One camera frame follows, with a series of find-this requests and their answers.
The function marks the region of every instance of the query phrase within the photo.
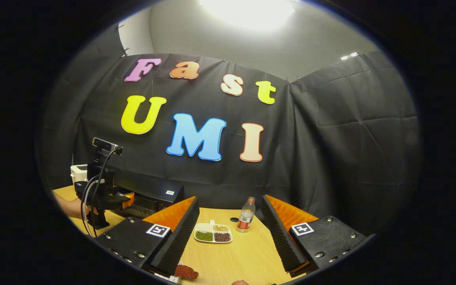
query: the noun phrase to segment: black curtain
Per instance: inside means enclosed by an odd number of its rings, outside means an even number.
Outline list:
[[[121,54],[120,49],[104,61],[80,57],[70,67],[84,75],[76,81],[78,88],[70,92],[62,80],[48,101],[39,158],[47,166],[51,189],[71,184],[72,153],[74,164],[92,159],[93,137],[124,147],[123,155],[109,163],[120,170],[116,183],[124,173],[178,181],[186,197],[195,195],[201,207],[219,209],[237,209],[248,196],[258,203],[268,194],[319,217],[335,215],[365,235],[384,226],[416,186],[421,164],[416,110],[403,79],[381,52],[340,61],[293,83],[215,58]],[[162,62],[140,81],[125,82],[141,58]],[[171,78],[170,71],[182,61],[199,63],[199,76]],[[241,96],[222,92],[225,74],[243,78]],[[276,88],[274,104],[258,99],[257,81]],[[131,95],[146,98],[136,122],[145,120],[151,97],[167,99],[147,133],[135,135],[121,127]],[[202,160],[198,152],[192,157],[166,152],[177,113],[192,115],[197,130],[210,118],[226,121],[220,161]],[[260,162],[239,158],[243,123],[264,127]],[[256,214],[263,218],[260,211]]]

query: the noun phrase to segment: table surface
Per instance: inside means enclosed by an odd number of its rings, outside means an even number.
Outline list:
[[[54,190],[66,200],[74,200],[73,186]],[[245,280],[250,285],[271,285],[288,282],[303,275],[291,278],[284,271],[277,254],[270,231],[255,216],[247,233],[236,231],[237,223],[230,218],[238,218],[240,210],[200,208],[197,222],[210,222],[230,228],[233,241],[230,243],[208,243],[195,240],[191,234],[180,261],[197,271],[194,280],[182,278],[183,285],[231,285],[234,281]],[[121,222],[124,218],[112,211],[105,212],[110,226],[96,231],[103,233]],[[82,220],[70,218],[76,227],[87,234]]]

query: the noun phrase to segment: pink letter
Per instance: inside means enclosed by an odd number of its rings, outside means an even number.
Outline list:
[[[126,77],[124,81],[126,82],[135,82],[142,79],[140,77],[140,73],[142,75],[146,75],[149,73],[150,69],[152,68],[152,63],[155,65],[159,65],[161,63],[161,58],[146,58],[146,59],[139,59],[136,67],[131,72],[130,76]]]

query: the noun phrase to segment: ceiling light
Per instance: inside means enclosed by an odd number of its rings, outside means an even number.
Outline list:
[[[200,0],[218,18],[246,29],[272,30],[295,11],[286,0]]]

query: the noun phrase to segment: yellow letter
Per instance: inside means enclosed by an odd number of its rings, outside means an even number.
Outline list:
[[[242,85],[244,81],[239,76],[233,74],[226,74],[223,76],[223,83],[221,83],[221,90],[225,93],[239,96],[242,94]]]
[[[170,76],[172,78],[185,78],[185,79],[195,79],[198,77],[198,69],[200,65],[194,61],[183,61],[182,63],[177,63],[176,69],[170,71]]]
[[[246,143],[240,159],[249,162],[261,161],[263,156],[259,153],[259,135],[263,131],[263,127],[259,124],[244,123],[242,128],[246,130]]]
[[[163,97],[152,97],[149,99],[150,109],[147,113],[147,118],[143,121],[143,123],[135,123],[136,111],[138,110],[140,104],[144,101],[144,96],[132,95],[128,97],[128,104],[126,105],[123,117],[121,118],[121,126],[125,131],[137,135],[150,131],[156,122],[161,105],[166,103],[166,99]]]
[[[270,81],[258,81],[256,83],[258,88],[258,99],[263,103],[274,104],[275,99],[270,97],[270,91],[275,92],[276,88],[271,86]]]

